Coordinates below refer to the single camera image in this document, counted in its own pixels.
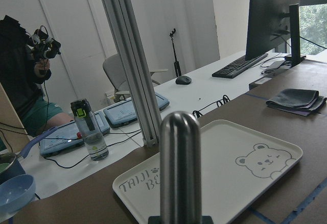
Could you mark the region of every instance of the green shorts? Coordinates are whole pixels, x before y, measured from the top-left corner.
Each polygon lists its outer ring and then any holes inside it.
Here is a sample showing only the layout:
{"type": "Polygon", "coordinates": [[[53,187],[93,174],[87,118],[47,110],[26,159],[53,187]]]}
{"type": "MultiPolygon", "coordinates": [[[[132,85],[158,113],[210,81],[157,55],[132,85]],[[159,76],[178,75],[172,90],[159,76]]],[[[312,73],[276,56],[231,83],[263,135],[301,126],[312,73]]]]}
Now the green shorts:
{"type": "Polygon", "coordinates": [[[44,101],[42,97],[36,100],[34,106],[21,120],[29,135],[35,136],[35,132],[45,123],[58,113],[62,113],[62,109],[55,103],[44,101]]]}

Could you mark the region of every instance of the keyboard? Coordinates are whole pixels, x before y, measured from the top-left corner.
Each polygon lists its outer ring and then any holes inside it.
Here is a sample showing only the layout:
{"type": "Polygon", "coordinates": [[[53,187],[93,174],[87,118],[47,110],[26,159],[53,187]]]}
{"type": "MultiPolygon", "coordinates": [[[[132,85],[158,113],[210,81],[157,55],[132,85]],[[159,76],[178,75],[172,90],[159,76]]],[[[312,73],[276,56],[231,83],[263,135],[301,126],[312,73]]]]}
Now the keyboard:
{"type": "Polygon", "coordinates": [[[246,60],[246,57],[242,56],[236,59],[235,61],[229,63],[228,65],[224,66],[222,69],[218,70],[217,72],[214,72],[212,76],[218,78],[232,79],[237,75],[243,73],[250,66],[264,59],[266,56],[268,56],[268,53],[264,53],[263,55],[252,58],[250,60],[246,60]]]}

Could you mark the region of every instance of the saucepan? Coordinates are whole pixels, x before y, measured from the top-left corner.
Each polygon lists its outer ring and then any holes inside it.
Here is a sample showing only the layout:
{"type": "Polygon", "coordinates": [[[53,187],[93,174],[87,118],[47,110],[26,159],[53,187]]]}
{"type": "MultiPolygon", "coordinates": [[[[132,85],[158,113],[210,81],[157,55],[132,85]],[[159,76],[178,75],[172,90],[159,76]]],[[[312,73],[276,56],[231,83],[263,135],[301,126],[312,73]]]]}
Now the saucepan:
{"type": "Polygon", "coordinates": [[[10,178],[26,174],[25,170],[18,161],[18,158],[26,158],[32,146],[37,144],[40,140],[44,139],[51,133],[55,132],[57,129],[57,127],[52,127],[49,130],[43,132],[41,135],[35,137],[33,140],[26,144],[26,146],[20,151],[19,154],[0,154],[0,185],[10,178]]]}

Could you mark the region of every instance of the black tripod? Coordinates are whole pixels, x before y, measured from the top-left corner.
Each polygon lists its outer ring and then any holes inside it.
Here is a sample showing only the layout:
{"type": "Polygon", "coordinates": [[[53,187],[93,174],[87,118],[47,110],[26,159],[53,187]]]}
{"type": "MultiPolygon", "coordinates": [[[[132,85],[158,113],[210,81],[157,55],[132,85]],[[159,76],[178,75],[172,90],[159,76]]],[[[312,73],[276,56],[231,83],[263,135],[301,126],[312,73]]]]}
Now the black tripod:
{"type": "Polygon", "coordinates": [[[175,62],[174,62],[174,67],[175,67],[175,73],[176,73],[176,77],[179,77],[182,75],[181,71],[180,71],[180,67],[179,67],[179,62],[177,61],[177,57],[176,57],[176,52],[175,52],[175,45],[174,45],[174,34],[176,33],[176,29],[174,29],[169,37],[171,37],[172,39],[172,43],[173,43],[173,49],[174,49],[174,56],[175,56],[175,62]]]}

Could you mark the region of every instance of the pot handle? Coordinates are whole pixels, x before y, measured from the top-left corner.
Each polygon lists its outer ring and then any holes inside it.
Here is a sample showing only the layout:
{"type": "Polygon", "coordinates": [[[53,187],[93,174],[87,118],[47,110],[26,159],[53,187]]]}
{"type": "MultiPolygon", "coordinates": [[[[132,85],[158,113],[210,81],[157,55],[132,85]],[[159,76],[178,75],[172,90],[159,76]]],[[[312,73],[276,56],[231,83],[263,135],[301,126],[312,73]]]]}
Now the pot handle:
{"type": "Polygon", "coordinates": [[[40,140],[44,139],[48,135],[54,133],[57,129],[58,129],[58,127],[54,126],[50,129],[48,129],[47,131],[44,131],[41,135],[35,137],[33,140],[31,140],[29,143],[26,144],[26,146],[20,151],[18,156],[22,156],[23,158],[26,158],[27,155],[29,154],[32,146],[37,144],[40,140]]]}

